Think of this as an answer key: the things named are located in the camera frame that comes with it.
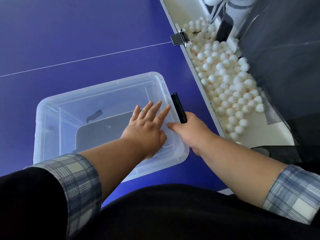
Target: plastic storage bin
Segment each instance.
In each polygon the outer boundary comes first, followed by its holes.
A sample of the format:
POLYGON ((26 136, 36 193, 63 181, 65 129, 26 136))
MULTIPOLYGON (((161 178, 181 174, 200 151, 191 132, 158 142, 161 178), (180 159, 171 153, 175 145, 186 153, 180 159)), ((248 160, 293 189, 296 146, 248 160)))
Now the plastic storage bin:
POLYGON ((168 122, 180 122, 161 74, 149 72, 47 97, 37 107, 34 163, 77 153, 120 138, 138 104, 161 100, 171 111, 162 129, 165 145, 151 159, 142 161, 124 179, 131 180, 183 162, 189 147, 169 130, 168 122))

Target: table tennis table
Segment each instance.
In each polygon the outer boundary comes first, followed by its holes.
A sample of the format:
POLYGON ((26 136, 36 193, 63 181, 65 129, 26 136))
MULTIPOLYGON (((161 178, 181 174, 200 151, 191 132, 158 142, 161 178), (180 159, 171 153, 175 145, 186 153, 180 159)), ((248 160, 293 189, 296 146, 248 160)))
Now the table tennis table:
MULTIPOLYGON (((159 72, 185 111, 223 134, 162 0, 0 0, 0 176, 33 163, 36 108, 49 96, 159 72)), ((186 161, 124 183, 226 186, 192 150, 186 161)))

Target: plaid cuff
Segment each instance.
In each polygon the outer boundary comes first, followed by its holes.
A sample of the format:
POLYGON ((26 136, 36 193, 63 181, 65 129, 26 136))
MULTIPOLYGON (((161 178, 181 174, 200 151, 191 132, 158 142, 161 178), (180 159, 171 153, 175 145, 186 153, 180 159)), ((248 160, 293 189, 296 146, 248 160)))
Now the plaid cuff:
POLYGON ((32 167, 49 171, 61 184, 67 201, 66 238, 71 238, 100 212, 102 191, 94 166, 79 154, 66 154, 32 167))
POLYGON ((263 208, 310 225, 320 208, 320 176, 298 166, 287 166, 274 182, 263 208))

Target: person's left hand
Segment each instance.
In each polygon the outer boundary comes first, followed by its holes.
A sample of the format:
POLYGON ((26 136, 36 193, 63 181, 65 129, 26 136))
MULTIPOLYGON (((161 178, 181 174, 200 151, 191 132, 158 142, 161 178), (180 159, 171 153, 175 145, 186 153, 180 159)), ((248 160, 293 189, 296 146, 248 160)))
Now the person's left hand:
POLYGON ((150 101, 140 112, 137 105, 130 119, 129 125, 122 133, 121 138, 131 141, 142 149, 144 159, 153 157, 165 144, 167 136, 160 130, 171 106, 168 105, 157 116, 162 102, 157 102, 154 106, 150 101))

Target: gray latch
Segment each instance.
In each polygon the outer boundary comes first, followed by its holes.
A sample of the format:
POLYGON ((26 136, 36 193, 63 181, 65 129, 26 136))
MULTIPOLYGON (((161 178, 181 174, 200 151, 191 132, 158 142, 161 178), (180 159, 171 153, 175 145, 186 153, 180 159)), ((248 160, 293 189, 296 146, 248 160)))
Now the gray latch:
POLYGON ((170 36, 173 45, 184 45, 184 47, 191 47, 191 42, 186 34, 186 30, 184 28, 179 29, 178 33, 175 33, 170 36))

